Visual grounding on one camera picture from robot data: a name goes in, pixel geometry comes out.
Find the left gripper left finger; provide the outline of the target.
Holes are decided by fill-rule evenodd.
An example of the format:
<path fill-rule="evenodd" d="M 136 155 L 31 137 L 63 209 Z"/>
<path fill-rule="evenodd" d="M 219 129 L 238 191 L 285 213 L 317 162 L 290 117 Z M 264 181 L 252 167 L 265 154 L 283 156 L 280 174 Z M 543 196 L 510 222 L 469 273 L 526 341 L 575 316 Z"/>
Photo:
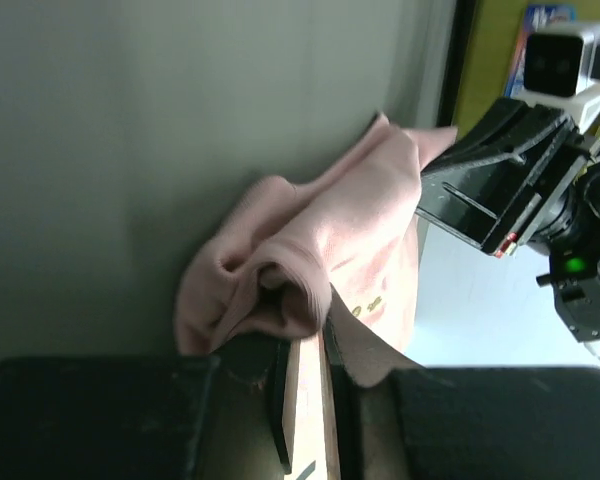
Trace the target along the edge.
<path fill-rule="evenodd" d="M 281 479 L 292 345 L 0 362 L 0 479 Z"/>

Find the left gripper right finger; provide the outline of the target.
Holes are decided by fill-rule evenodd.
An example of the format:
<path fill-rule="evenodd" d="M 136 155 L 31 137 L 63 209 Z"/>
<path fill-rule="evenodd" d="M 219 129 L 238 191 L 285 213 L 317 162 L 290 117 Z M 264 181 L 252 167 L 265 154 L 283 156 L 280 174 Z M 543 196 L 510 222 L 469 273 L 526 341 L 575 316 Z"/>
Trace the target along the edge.
<path fill-rule="evenodd" d="M 334 296 L 324 328 L 344 479 L 600 479 L 600 369 L 425 368 Z"/>

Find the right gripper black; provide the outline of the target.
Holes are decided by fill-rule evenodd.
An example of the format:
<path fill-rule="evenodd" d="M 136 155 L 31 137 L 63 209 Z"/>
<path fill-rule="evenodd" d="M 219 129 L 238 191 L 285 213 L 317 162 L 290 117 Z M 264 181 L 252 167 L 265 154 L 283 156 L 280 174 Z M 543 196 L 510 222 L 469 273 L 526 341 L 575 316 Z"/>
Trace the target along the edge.
<path fill-rule="evenodd" d="M 500 256 L 531 239 L 597 151 L 567 112 L 501 97 L 423 170 L 417 213 Z"/>

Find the pink t shirt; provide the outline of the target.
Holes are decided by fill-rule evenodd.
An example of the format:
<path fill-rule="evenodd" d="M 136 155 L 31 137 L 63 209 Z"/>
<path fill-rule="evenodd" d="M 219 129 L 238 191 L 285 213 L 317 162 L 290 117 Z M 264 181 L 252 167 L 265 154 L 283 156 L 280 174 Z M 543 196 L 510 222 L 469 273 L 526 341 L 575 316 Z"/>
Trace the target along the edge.
<path fill-rule="evenodd" d="M 182 277 L 180 353 L 208 354 L 250 333 L 316 348 L 331 326 L 357 387 L 409 367 L 421 173 L 456 135 L 453 127 L 404 129 L 379 115 L 316 179 L 255 183 Z"/>

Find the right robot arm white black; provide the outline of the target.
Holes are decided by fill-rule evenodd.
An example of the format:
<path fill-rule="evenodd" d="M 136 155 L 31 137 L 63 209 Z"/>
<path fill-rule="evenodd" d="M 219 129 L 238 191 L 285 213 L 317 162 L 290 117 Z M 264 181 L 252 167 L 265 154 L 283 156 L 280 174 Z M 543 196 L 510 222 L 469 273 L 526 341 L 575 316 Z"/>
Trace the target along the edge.
<path fill-rule="evenodd" d="M 499 98 L 422 172 L 418 214 L 482 253 L 530 246 L 580 342 L 600 340 L 600 143 L 564 110 Z"/>

